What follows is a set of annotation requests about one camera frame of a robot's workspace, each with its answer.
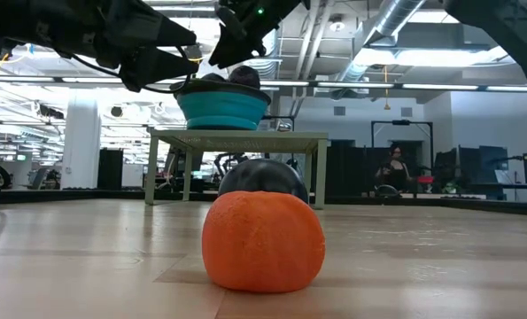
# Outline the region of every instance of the teal bowl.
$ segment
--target teal bowl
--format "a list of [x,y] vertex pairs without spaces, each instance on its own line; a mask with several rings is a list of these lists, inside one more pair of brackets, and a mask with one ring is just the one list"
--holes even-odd
[[[180,85],[175,83],[171,89]],[[255,130],[271,104],[271,98],[258,89],[207,80],[192,80],[174,97],[187,129]]]

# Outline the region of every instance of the wooden floor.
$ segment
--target wooden floor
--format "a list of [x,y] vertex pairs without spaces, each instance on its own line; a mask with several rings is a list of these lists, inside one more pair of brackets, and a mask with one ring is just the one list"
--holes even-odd
[[255,295],[206,277],[208,208],[1,206],[0,318],[527,318],[527,216],[331,206],[313,284]]

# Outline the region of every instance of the table leg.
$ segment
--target table leg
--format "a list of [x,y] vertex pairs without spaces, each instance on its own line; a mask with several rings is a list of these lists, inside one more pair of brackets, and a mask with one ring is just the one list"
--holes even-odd
[[157,175],[157,152],[159,151],[159,138],[152,137],[149,147],[149,166],[147,168],[147,184],[145,185],[145,204],[153,205],[155,202],[155,176]]
[[314,207],[324,209],[324,194],[326,188],[326,149],[327,141],[318,141],[318,158],[316,161],[316,200]]
[[310,187],[313,183],[313,152],[308,152],[305,157],[305,186],[310,198]]
[[184,164],[184,189],[182,200],[190,200],[190,180],[192,178],[192,151],[186,151],[186,161]]

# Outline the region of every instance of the woman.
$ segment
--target woman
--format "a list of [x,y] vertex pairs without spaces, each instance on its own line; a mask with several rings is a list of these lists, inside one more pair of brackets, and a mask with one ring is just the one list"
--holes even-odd
[[412,178],[408,173],[407,165],[401,161],[401,149],[393,144],[389,150],[389,161],[377,170],[376,177],[385,185],[393,186],[397,191],[407,190],[407,182]]

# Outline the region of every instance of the red object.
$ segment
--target red object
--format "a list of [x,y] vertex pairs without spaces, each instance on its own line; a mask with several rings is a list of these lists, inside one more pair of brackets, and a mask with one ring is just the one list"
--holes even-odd
[[416,180],[418,183],[434,183],[433,176],[418,176]]
[[314,211],[290,194],[234,191],[208,211],[202,257],[212,280],[246,292],[294,292],[318,275],[326,251]]

